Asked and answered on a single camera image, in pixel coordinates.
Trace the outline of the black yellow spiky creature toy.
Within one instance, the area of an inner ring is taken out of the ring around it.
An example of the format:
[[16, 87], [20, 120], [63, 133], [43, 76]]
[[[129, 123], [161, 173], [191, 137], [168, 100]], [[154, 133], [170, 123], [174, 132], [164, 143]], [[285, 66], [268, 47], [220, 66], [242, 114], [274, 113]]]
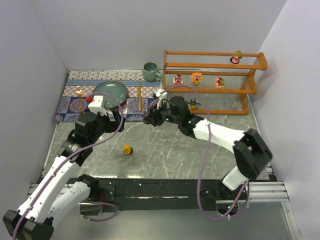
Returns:
[[201, 105], [196, 99], [190, 99], [190, 101], [186, 100], [185, 102], [187, 103], [189, 110], [195, 110], [197, 105]]

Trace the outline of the yellow duck toy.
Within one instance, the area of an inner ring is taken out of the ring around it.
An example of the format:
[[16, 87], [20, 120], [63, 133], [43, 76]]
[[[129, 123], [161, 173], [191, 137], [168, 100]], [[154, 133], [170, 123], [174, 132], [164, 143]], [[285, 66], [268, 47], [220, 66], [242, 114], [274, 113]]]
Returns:
[[133, 148], [128, 144], [124, 145], [122, 149], [123, 149], [123, 153], [126, 156], [129, 156], [129, 155], [131, 155], [133, 153]]

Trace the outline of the pink bear strawberry cake toy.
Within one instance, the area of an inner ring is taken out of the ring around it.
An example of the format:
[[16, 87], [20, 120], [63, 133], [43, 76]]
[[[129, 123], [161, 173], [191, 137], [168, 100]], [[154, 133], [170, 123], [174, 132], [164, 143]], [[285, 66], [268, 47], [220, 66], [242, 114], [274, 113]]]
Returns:
[[173, 86], [176, 87], [176, 86], [182, 86], [183, 85], [183, 78], [182, 78], [182, 75], [180, 73], [177, 73], [174, 77], [173, 77]]

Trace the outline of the pink flower bear toy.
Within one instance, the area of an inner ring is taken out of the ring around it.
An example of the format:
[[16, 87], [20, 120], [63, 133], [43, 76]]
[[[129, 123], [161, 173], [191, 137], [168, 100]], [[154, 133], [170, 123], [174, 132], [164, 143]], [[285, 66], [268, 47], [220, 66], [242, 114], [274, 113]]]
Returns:
[[203, 75], [200, 72], [193, 72], [191, 75], [192, 84], [195, 86], [198, 86], [202, 82], [202, 79]]

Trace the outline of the pink bear donut toy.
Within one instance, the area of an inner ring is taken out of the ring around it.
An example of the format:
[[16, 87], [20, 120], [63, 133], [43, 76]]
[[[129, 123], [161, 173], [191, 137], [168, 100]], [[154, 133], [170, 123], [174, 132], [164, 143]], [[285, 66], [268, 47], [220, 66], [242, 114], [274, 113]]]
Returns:
[[217, 76], [215, 78], [214, 85], [216, 88], [223, 88], [225, 86], [225, 79], [222, 78], [221, 76]]

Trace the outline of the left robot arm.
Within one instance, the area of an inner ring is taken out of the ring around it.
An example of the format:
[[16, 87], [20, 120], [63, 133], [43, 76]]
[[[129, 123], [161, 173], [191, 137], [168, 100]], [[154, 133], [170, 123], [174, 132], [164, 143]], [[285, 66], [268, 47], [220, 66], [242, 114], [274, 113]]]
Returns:
[[113, 109], [114, 120], [102, 111], [83, 112], [74, 129], [61, 145], [51, 169], [31, 196], [17, 210], [8, 210], [3, 216], [4, 225], [14, 240], [49, 240], [58, 222], [82, 201], [100, 201], [99, 180], [80, 176], [62, 196], [59, 193], [72, 175], [83, 165], [99, 138], [110, 133], [114, 136], [124, 130], [123, 110]]

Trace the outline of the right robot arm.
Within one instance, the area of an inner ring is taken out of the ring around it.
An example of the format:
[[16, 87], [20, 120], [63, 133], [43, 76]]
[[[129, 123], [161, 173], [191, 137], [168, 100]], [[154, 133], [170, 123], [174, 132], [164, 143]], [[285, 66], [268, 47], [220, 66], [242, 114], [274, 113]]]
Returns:
[[157, 105], [144, 114], [143, 122], [154, 127], [164, 122], [176, 124], [187, 137], [207, 140], [234, 154], [236, 167], [223, 177], [222, 185], [236, 190], [245, 181], [256, 180], [261, 171], [272, 160], [273, 154], [257, 130], [231, 129], [191, 113], [182, 96], [174, 96], [169, 101], [159, 100]]

